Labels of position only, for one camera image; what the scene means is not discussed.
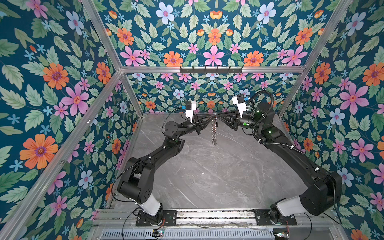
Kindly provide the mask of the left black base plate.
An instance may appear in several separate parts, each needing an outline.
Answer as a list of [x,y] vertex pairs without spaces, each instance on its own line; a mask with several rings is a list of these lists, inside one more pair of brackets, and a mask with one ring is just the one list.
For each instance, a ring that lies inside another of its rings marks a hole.
[[155,216],[151,216],[143,211],[140,211],[137,216],[137,227],[160,227],[176,225],[177,220],[176,210],[160,210]]

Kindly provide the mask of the red handled key ring organizer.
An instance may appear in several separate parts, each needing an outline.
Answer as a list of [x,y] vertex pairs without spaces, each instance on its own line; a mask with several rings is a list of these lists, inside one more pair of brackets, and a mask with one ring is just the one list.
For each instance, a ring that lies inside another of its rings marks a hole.
[[217,126],[218,126],[218,115],[215,113],[211,121],[212,126],[212,144],[217,145]]

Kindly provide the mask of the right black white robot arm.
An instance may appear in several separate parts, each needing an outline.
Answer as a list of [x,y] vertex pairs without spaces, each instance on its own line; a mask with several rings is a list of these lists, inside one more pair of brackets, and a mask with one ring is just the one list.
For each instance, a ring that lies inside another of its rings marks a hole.
[[235,131],[238,128],[252,130],[254,139],[278,155],[307,186],[301,195],[281,199],[271,205],[272,223],[279,224],[301,213],[319,216],[340,202],[342,177],[314,163],[296,147],[289,135],[276,124],[277,114],[269,104],[260,104],[251,114],[234,110],[220,113],[217,118]]

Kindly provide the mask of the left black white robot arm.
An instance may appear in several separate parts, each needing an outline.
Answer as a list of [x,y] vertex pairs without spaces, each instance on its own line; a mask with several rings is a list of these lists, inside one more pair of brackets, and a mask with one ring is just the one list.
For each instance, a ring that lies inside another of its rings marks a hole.
[[116,187],[117,193],[134,201],[143,210],[147,221],[157,226],[164,218],[164,207],[153,195],[156,171],[169,159],[177,156],[183,149],[185,140],[182,136],[200,134],[211,122],[213,115],[195,115],[191,120],[177,123],[169,121],[162,127],[165,139],[160,147],[141,157],[131,157]]

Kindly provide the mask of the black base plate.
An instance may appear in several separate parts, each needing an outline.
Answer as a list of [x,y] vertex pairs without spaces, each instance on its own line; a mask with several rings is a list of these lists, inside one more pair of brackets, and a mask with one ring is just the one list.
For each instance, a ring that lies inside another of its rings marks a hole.
[[258,226],[296,226],[297,221],[294,215],[288,217],[282,216],[276,210],[270,209],[252,209],[255,214]]
[[140,211],[137,216],[137,227],[160,227],[176,225],[177,220],[176,210],[160,210],[155,216],[151,216],[143,211]]

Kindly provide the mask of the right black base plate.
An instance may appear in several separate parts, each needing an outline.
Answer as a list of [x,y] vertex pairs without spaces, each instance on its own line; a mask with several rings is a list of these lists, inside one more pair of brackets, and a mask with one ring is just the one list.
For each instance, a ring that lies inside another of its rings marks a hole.
[[258,226],[296,226],[297,221],[294,215],[288,217],[282,216],[276,210],[270,209],[252,209],[255,214]]

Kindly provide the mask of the aluminium cage frame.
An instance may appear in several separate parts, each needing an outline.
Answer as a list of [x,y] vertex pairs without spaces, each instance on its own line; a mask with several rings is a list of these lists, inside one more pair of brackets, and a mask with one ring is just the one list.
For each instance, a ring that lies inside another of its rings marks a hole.
[[[305,28],[309,59],[338,1],[1,1],[1,227],[85,113],[103,98],[63,168],[18,224],[17,240],[85,239],[129,150],[141,113],[196,101],[233,110],[260,87],[278,110],[296,80],[276,73],[120,73],[122,66],[280,66]],[[93,25],[93,14],[103,22]]]

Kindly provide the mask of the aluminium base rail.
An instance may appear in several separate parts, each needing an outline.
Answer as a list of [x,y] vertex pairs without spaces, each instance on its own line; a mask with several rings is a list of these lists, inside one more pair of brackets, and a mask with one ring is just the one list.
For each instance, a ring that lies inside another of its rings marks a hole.
[[151,224],[143,213],[132,209],[100,210],[93,227],[239,227],[239,228],[337,228],[334,212],[313,216],[301,213],[272,222],[267,209],[174,209],[165,210],[158,224]]

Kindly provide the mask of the grey wall hook rack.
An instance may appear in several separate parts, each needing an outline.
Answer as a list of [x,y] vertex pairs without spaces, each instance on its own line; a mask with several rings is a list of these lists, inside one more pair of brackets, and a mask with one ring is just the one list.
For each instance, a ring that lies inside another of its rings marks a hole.
[[243,72],[243,67],[180,67],[180,73],[185,74],[238,74]]

